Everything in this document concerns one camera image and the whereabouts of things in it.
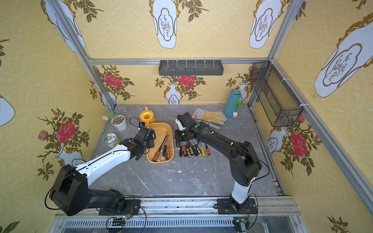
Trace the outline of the yellow handled screwdriver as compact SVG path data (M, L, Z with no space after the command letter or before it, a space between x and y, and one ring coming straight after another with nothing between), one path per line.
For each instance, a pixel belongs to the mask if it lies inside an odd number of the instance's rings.
M202 156L203 157L206 157L206 152L205 152L205 150L204 150L204 148L203 148L203 144L201 143L201 145L200 145L200 150L201 150L201 154L202 154Z

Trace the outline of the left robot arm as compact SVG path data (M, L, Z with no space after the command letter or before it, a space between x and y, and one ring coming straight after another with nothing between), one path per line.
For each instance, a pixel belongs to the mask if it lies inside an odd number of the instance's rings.
M154 148L155 139L155 131L142 126L135 137L121 141L110 151L75 167L70 164L62 167L46 196L68 216L90 208L105 208L121 214L126 205L119 191L96 190L89 186L117 165L132 158L139 160L148 149Z

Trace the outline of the yellow storage box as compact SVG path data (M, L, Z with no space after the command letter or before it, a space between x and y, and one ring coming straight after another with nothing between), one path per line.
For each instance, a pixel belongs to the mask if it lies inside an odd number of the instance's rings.
M152 123L149 125L149 128L152 128L155 131L156 139L154 140L154 148L151 148L147 153L147 159L153 164L167 163L174 158L174 146L173 146L173 131L171 126L168 123ZM163 157L163 151L161 151L158 161L153 162L152 159L154 154L157 152L161 143L163 142L165 136L170 135L170 158L166 160Z

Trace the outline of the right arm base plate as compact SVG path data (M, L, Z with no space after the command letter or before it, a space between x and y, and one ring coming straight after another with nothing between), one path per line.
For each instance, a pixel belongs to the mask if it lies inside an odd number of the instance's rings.
M257 203L254 199L249 198L244 203L239 204L233 198L217 199L217 203L213 206L217 209L220 215L233 215L233 214L257 214Z

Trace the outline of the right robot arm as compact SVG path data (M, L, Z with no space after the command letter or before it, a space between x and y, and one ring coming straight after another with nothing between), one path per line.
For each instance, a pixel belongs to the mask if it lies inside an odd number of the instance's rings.
M258 181L270 174L259 176L262 166L269 166L258 158L252 144L248 141L243 143L234 141L216 132L203 120L198 122L186 112L178 115L175 123L178 129L175 131L176 145L195 139L198 143L206 143L224 155L230 164L230 172L235 180L231 193L233 202L238 205L244 204L250 197L250 189L253 182Z

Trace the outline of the red handled screwdriver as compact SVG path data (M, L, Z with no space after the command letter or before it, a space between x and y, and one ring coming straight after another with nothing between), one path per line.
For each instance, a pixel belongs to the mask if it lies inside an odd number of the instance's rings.
M208 155L211 155L210 150L209 150L209 148L208 148L208 146L207 146L206 143L205 143L205 147L206 147L206 152L207 152L207 154L208 154Z

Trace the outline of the black handled screwdriver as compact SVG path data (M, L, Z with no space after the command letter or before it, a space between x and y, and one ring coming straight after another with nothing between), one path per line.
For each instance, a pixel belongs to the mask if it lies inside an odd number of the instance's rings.
M195 156L198 156L197 151L196 151L196 149L194 148L194 146L191 145L190 147L191 147L191 149L192 149L192 151L193 151L193 154L194 154Z

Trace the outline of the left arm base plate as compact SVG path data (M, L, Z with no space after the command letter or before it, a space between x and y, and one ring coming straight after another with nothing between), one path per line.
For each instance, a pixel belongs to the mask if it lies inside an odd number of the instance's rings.
M141 200L129 199L114 205L111 208L101 208L99 210L100 216L124 216L130 214L131 216L137 216L140 210Z

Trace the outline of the tan grip black screwdriver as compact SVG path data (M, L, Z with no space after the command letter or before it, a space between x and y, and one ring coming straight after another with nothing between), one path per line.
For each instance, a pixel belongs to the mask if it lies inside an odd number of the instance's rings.
M187 156L189 158L192 156L192 154L191 154L191 148L189 146L186 146L186 153L187 153Z

